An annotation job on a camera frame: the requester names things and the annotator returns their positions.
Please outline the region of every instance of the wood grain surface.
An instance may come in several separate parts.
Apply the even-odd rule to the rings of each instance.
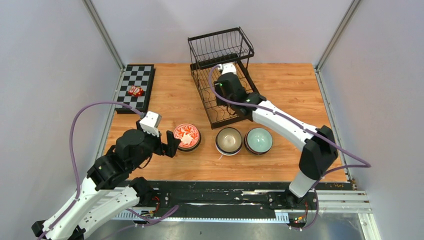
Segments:
[[[271,150],[256,156],[246,148],[234,156],[223,156],[215,147],[220,131],[211,129],[188,64],[155,64],[156,73],[149,110],[162,115],[159,130],[167,130],[183,123],[195,125],[202,140],[192,152],[178,151],[174,158],[154,155],[144,169],[136,169],[130,179],[170,181],[292,181],[299,171],[301,152],[288,140],[269,130],[273,137]],[[293,117],[317,126],[330,126],[323,99],[311,64],[250,64],[250,76],[259,92],[275,106]],[[126,130],[135,128],[138,116],[116,114],[109,131],[106,150]],[[244,135],[261,125],[244,120],[231,124]],[[331,168],[341,166],[340,159]],[[327,182],[345,182],[340,170],[325,177]]]

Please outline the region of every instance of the checkered board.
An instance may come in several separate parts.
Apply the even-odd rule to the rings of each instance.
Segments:
[[[130,64],[125,68],[122,84],[118,93],[117,101],[135,107],[141,112],[147,112],[149,107],[150,93],[152,92],[155,69],[153,64]],[[128,93],[131,86],[141,87],[144,92],[141,96],[132,96]],[[132,114],[130,109],[116,105],[118,114]]]

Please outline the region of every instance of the white wall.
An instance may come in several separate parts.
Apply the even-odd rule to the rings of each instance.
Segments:
[[[352,0],[93,0],[122,61],[188,63],[188,37],[240,26],[256,63],[317,63]]]
[[[362,1],[322,70],[343,145],[372,164],[351,172],[383,240],[424,235],[423,10],[423,1]]]
[[[0,239],[34,239],[76,189],[68,138],[84,105],[111,100],[119,70],[81,0],[0,1]],[[76,124],[79,175],[93,163],[107,106]]]

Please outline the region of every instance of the black metal dish rack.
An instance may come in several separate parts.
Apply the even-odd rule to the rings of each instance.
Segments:
[[[247,92],[259,92],[248,72],[249,58],[253,57],[255,52],[242,28],[236,27],[189,37],[188,46],[191,56],[191,76],[202,100],[210,127],[216,129],[245,120],[246,117],[237,116],[230,107],[217,105],[216,97],[208,82],[212,67],[233,62],[236,63],[238,78]],[[215,69],[212,81],[216,81],[219,76],[220,72]]]

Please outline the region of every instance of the red patterned plate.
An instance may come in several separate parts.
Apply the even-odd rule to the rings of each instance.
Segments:
[[[173,136],[181,139],[178,147],[186,150],[196,147],[200,140],[200,132],[197,127],[188,123],[177,126],[173,131]]]

